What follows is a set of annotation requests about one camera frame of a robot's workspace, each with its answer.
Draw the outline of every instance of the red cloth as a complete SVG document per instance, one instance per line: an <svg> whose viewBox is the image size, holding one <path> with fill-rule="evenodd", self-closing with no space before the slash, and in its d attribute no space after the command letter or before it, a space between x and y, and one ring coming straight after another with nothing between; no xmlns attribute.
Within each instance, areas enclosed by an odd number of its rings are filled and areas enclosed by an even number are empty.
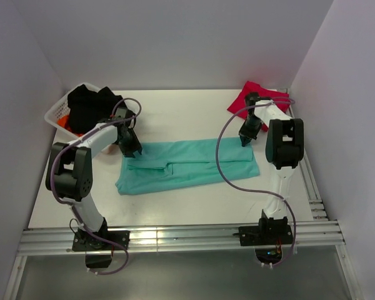
<svg viewBox="0 0 375 300"><path fill-rule="evenodd" d="M248 81L244 85L242 91L240 92L239 96L236 98L235 101L227 108L228 111L231 113L236 113L240 109L244 108L246 104L244 103L244 97L246 97L247 94L251 92L257 92L261 97L289 97L289 94L285 92L276 92L276 91L269 91L267 89L262 88L259 84L256 84L255 82ZM275 101L284 101L289 102L289 99L281 98L281 99L275 99ZM288 110L290 104L276 104L277 107L284 113ZM248 111L243 111L240 114L238 114L240 118L245 119L248 116ZM263 131L267 131L268 127L263 124L262 128Z"/></svg>

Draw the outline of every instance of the white backdrop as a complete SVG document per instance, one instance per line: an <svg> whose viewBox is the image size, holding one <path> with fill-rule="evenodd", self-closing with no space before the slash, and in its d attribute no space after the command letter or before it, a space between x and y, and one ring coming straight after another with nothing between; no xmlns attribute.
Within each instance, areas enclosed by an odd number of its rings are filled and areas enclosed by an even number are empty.
<svg viewBox="0 0 375 300"><path fill-rule="evenodd" d="M375 0L335 0L292 85L327 212L375 299Z"/></svg>
<svg viewBox="0 0 375 300"><path fill-rule="evenodd" d="M13 0L68 88L288 88L332 0Z"/></svg>
<svg viewBox="0 0 375 300"><path fill-rule="evenodd" d="M14 4L0 0L0 299L53 135L43 114L61 92Z"/></svg>

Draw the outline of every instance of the green fabric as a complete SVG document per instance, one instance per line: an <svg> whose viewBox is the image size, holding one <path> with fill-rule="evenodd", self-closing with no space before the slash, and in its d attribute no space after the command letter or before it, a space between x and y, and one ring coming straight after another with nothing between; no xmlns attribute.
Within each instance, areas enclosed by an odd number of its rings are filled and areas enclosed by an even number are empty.
<svg viewBox="0 0 375 300"><path fill-rule="evenodd" d="M216 139L143 143L141 156L123 158L118 192L144 194L222 182L215 163L216 143ZM252 148L242 147L238 137L222 139L219 161L228 179L259 175Z"/></svg>

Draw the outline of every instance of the plastic laundry basket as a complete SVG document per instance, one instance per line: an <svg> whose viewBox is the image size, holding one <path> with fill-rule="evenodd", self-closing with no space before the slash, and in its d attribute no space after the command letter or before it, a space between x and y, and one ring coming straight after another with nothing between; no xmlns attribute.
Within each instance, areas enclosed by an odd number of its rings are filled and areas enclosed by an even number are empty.
<svg viewBox="0 0 375 300"><path fill-rule="evenodd" d="M44 115L44 119L46 120L47 123L53 125L55 128L58 130L61 130L62 132L66 133L68 136L71 136L72 138L78 138L74 133L71 131L68 131L67 129L61 127L59 124L57 124L57 121L60 120L62 117L66 116L69 114L69 107L68 107L68 94L72 92L74 89L76 89L78 86L81 86L84 84L87 89L91 91L98 92L100 91L100 88L97 86L94 86L90 83L81 83L78 84L76 87L74 87L72 90L67 92L64 97L62 97L55 105L49 109L49 111Z"/></svg>

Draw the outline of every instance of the black cloth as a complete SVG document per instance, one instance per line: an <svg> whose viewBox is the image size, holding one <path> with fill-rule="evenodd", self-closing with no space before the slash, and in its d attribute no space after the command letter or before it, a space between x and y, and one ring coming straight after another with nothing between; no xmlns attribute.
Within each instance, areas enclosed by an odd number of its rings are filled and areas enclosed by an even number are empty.
<svg viewBox="0 0 375 300"><path fill-rule="evenodd" d="M104 118L109 118L114 106L122 96L116 96L104 87L99 92L90 91L83 84L68 94L70 108L68 126L73 133L84 134L95 127ZM119 105L127 108L125 102Z"/></svg>

